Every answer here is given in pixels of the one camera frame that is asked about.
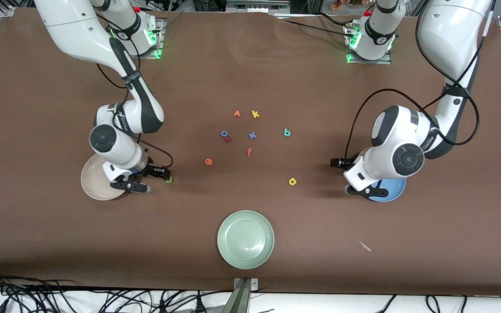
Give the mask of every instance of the table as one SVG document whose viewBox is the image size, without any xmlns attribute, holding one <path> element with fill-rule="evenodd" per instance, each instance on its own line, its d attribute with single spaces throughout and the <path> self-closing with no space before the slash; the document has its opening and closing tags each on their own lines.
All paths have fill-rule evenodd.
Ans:
<svg viewBox="0 0 501 313">
<path fill-rule="evenodd" d="M 320 17 L 296 20 L 338 30 Z M 165 111 L 161 130 L 143 138 L 173 154 L 174 182 L 148 179 L 149 195 L 99 202 L 80 186 L 88 134 L 96 109 L 123 91 L 59 51 L 35 9 L 17 8 L 0 24 L 0 272 L 107 287 L 222 290 L 233 277 L 257 277 L 272 292 L 501 294 L 495 25 L 473 87 L 481 128 L 470 144 L 427 161 L 385 204 L 346 195 L 342 172 L 329 167 L 370 93 L 393 87 L 420 103 L 440 93 L 414 24 L 399 27 L 393 64 L 374 66 L 347 64 L 336 34 L 267 14 L 183 13 L 167 28 L 162 59 L 141 65 Z M 409 105 L 372 99 L 350 151 L 370 145 L 374 118 L 393 104 Z M 473 124 L 468 107 L 459 139 Z M 216 248 L 219 225 L 237 210 L 260 212 L 276 235 L 254 270 L 230 267 Z"/>
</svg>

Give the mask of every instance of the power cord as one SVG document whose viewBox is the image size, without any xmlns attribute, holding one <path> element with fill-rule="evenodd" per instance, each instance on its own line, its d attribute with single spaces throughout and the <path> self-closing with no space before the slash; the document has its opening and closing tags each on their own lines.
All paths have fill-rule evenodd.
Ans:
<svg viewBox="0 0 501 313">
<path fill-rule="evenodd" d="M 202 297 L 200 296 L 200 290 L 197 292 L 197 307 L 194 309 L 194 313 L 207 313 L 206 307 L 202 304 Z"/>
<path fill-rule="evenodd" d="M 117 24 L 111 22 L 111 20 L 108 20 L 107 18 L 99 15 L 99 14 L 96 14 L 96 16 L 98 16 L 99 18 L 101 18 L 102 20 L 105 20 L 107 23 L 115 26 L 118 30 L 121 30 L 121 32 L 125 32 L 125 30 L 119 26 L 117 26 Z M 137 52 L 137 59 L 139 61 L 139 70 L 140 70 L 140 53 L 139 53 L 139 50 L 137 49 L 137 46 L 135 45 L 135 42 L 133 41 L 133 39 L 131 39 L 131 37 L 129 36 L 129 41 L 133 44 L 133 47 L 135 48 L 135 51 Z M 99 64 L 96 64 L 96 66 L 98 67 L 98 69 L 100 70 L 100 73 L 102 73 L 102 75 L 106 78 L 107 81 L 109 81 L 111 83 L 111 85 L 114 85 L 115 87 L 119 88 L 119 89 L 127 89 L 127 87 L 121 87 L 119 85 L 117 85 L 116 83 L 114 83 L 105 73 L 104 71 L 102 70 L 102 67 L 99 65 Z"/>
<path fill-rule="evenodd" d="M 383 309 L 381 309 L 380 311 L 378 311 L 377 313 L 386 313 L 386 310 L 388 309 L 388 307 L 390 307 L 390 304 L 392 303 L 392 301 L 394 301 L 395 297 L 397 297 L 397 295 L 393 295 L 389 300 L 388 302 L 386 303 L 386 305 L 384 306 Z"/>
<path fill-rule="evenodd" d="M 426 55 L 426 52 L 424 51 L 423 46 L 420 43 L 420 38 L 419 38 L 420 22 L 421 22 L 421 17 L 423 17 L 423 15 L 425 13 L 425 10 L 426 10 L 426 8 L 428 6 L 428 2 L 425 2 L 423 4 L 423 6 L 421 7 L 421 10 L 420 10 L 420 13 L 419 13 L 419 18 L 417 18 L 417 22 L 416 22 L 416 25 L 415 25 L 415 42 L 417 44 L 417 47 L 419 48 L 419 51 L 423 55 L 423 58 L 430 64 L 430 66 L 432 66 L 440 74 L 442 74 L 444 77 L 446 77 L 452 83 L 454 83 L 453 87 L 459 87 L 459 88 L 464 89 L 465 91 L 467 91 L 459 83 L 459 81 L 461 81 L 461 79 L 463 77 L 465 77 L 465 74 L 467 74 L 467 72 L 469 71 L 469 69 L 471 68 L 471 66 L 473 65 L 473 63 L 477 59 L 477 57 L 479 56 L 479 53 L 480 53 L 480 51 L 481 51 L 481 49 L 483 47 L 484 41 L 485 41 L 485 39 L 487 37 L 488 29 L 489 29 L 489 26 L 490 26 L 490 20 L 492 18 L 493 12 L 494 12 L 495 4 L 496 4 L 496 0 L 493 0 L 492 3 L 491 3 L 491 7 L 489 8 L 489 11 L 488 11 L 487 24 L 485 25 L 485 28 L 484 28 L 484 31 L 483 31 L 483 35 L 482 35 L 482 38 L 481 38 L 481 42 L 479 43 L 479 46 L 477 47 L 477 51 L 475 51 L 475 54 L 471 58 L 471 61 L 469 62 L 469 65 L 467 65 L 467 67 L 465 68 L 465 70 L 459 76 L 459 79 L 457 79 L 457 80 L 455 80 L 453 77 L 451 77 L 451 75 L 447 74 L 442 69 L 440 69 L 436 64 L 434 64 L 434 62 L 428 57 L 428 55 Z M 473 133 L 471 134 L 471 136 L 469 136 L 469 138 L 467 138 L 467 140 L 465 140 L 465 141 L 463 141 L 461 143 L 457 143 L 457 142 L 453 142 L 453 141 L 449 140 L 447 137 L 445 137 L 441 133 L 440 129 L 438 129 L 438 134 L 442 137 L 443 141 L 445 141 L 445 143 L 447 143 L 449 145 L 455 146 L 455 145 L 465 145 L 465 144 L 469 143 L 469 141 L 473 140 L 473 137 L 475 137 L 475 135 L 477 134 L 477 131 L 479 129 L 479 124 L 481 123 L 481 117 L 479 116 L 479 109 L 478 109 L 475 101 L 471 97 L 471 95 L 469 93 L 467 93 L 467 95 L 468 95 L 467 99 L 471 102 L 471 105 L 473 106 L 473 110 L 475 111 L 475 117 L 476 117 L 475 129 L 473 130 Z M 444 94 L 442 94 L 439 98 L 437 98 L 436 100 L 434 100 L 432 103 L 429 103 L 428 105 L 426 105 L 425 107 L 423 107 L 423 110 L 421 111 L 421 112 L 423 112 L 430 119 L 431 123 L 434 123 L 434 121 L 433 121 L 432 117 L 430 117 L 430 115 L 427 115 L 427 113 L 424 111 L 424 109 L 426 109 L 426 107 L 429 107 L 430 105 L 433 105 L 436 101 L 438 101 L 439 99 L 441 99 L 443 96 L 444 96 Z"/>
<path fill-rule="evenodd" d="M 305 27 L 308 27 L 308 28 L 312 28 L 314 30 L 321 30 L 323 32 L 340 34 L 340 35 L 345 36 L 345 37 L 352 37 L 353 36 L 352 34 L 342 33 L 342 32 L 336 32 L 334 30 L 327 30 L 326 28 L 320 28 L 320 27 L 316 27 L 316 26 L 312 26 L 312 25 L 308 25 L 308 24 L 302 24 L 302 23 L 299 23 L 299 22 L 294 22 L 292 20 L 284 20 L 284 21 L 286 21 L 288 23 L 291 23 L 291 24 L 295 24 L 295 25 L 300 25 L 300 26 L 305 26 Z"/>
<path fill-rule="evenodd" d="M 21 280 L 21 281 L 30 281 L 34 283 L 40 283 L 42 286 L 36 286 L 36 288 L 42 288 L 42 290 L 47 290 L 49 294 L 51 294 L 53 303 L 51 301 L 48 301 L 49 307 L 46 306 L 46 303 L 44 303 L 46 300 L 48 300 L 48 295 L 46 295 L 46 299 L 42 299 L 40 297 L 41 295 L 44 295 L 41 292 L 38 292 L 38 297 L 30 290 L 29 286 L 25 285 L 15 285 L 11 283 L 10 280 Z M 60 309 L 57 305 L 56 298 L 54 297 L 54 293 L 52 292 L 52 289 L 50 287 L 55 287 L 56 285 L 58 286 L 58 281 L 59 280 L 40 280 L 40 279 L 34 279 L 31 277 L 22 277 L 22 276 L 0 276 L 0 293 L 2 296 L 7 296 L 8 300 L 12 300 L 16 302 L 19 305 L 21 313 L 25 310 L 28 313 L 60 313 Z M 36 305 L 35 310 L 29 309 L 24 303 L 20 300 L 20 296 L 24 297 L 29 297 L 34 301 L 34 304 Z"/>
<path fill-rule="evenodd" d="M 459 311 L 460 313 L 465 311 L 465 305 L 467 305 L 467 296 L 463 296 L 463 303 L 461 304 L 461 310 Z"/>
<path fill-rule="evenodd" d="M 200 295 L 200 297 L 204 297 L 204 296 L 207 296 L 207 295 L 213 295 L 215 293 L 231 293 L 233 290 L 218 290 L 218 291 L 211 291 L 210 293 L 203 293 Z M 171 306 L 173 305 L 176 305 L 177 303 L 181 303 L 180 305 L 178 305 L 177 307 L 175 307 L 175 309 L 169 311 L 169 313 L 174 313 L 175 311 L 177 311 L 179 308 L 181 308 L 183 305 L 191 302 L 191 301 L 195 301 L 199 296 L 198 295 L 191 295 L 191 296 L 188 296 L 186 297 L 185 299 L 181 299 L 175 303 L 171 303 Z"/>
<path fill-rule="evenodd" d="M 434 303 L 436 304 L 436 311 L 434 311 L 434 309 L 432 308 L 432 305 L 430 305 L 429 303 L 429 299 L 433 299 L 434 300 Z M 428 309 L 430 310 L 430 312 L 432 313 L 440 313 L 440 305 L 438 304 L 438 300 L 436 300 L 436 297 L 434 296 L 426 296 L 425 297 L 425 303 L 426 303 L 426 306 L 428 307 Z"/>
<path fill-rule="evenodd" d="M 330 22 L 332 22 L 336 25 L 339 25 L 339 26 L 345 26 L 345 24 L 353 22 L 353 20 L 348 20 L 347 22 L 338 22 L 337 20 L 334 20 L 331 16 L 329 16 L 328 14 L 326 14 L 324 12 L 316 12 L 316 13 L 314 13 L 314 15 L 322 15 L 325 18 L 327 18 Z"/>
</svg>

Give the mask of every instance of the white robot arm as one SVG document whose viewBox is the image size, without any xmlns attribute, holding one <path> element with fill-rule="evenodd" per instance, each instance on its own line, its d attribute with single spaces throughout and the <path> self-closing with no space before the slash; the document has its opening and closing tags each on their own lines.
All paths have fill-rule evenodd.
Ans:
<svg viewBox="0 0 501 313">
<path fill-rule="evenodd" d="M 478 60 L 468 66 L 477 51 L 477 33 L 490 4 L 491 0 L 433 0 L 428 4 L 420 27 L 420 43 L 429 59 L 454 80 L 465 71 L 459 83 L 467 92 L 446 80 L 445 95 L 432 117 L 434 123 L 423 113 L 399 105 L 378 115 L 372 127 L 372 147 L 360 152 L 344 172 L 354 191 L 370 190 L 382 179 L 412 176 L 423 167 L 425 159 L 439 158 L 453 148 L 443 141 L 438 130 L 449 140 L 457 137 Z"/>
<path fill-rule="evenodd" d="M 380 59 L 390 49 L 403 16 L 403 0 L 377 0 L 372 15 L 358 20 L 360 34 L 350 48 L 363 59 Z"/>
<path fill-rule="evenodd" d="M 90 0 L 92 6 L 110 20 L 111 30 L 125 46 L 129 54 L 144 54 L 157 44 L 153 31 L 156 17 L 133 10 L 127 0 Z"/>
<path fill-rule="evenodd" d="M 125 3 L 130 6 L 128 0 L 111 2 L 115 7 L 123 7 Z M 127 133 L 155 133 L 164 122 L 164 112 L 129 52 L 103 29 L 89 0 L 35 0 L 35 3 L 46 29 L 61 51 L 75 59 L 111 67 L 128 87 L 134 100 L 100 107 L 89 141 L 92 149 L 107 161 L 104 172 L 112 186 L 131 174 L 142 172 L 148 166 L 148 156 Z M 123 12 L 121 17 L 132 19 L 132 14 L 120 11 Z M 124 24 L 119 20 L 113 23 Z M 149 191 L 143 184 L 137 187 L 129 191 Z"/>
</svg>

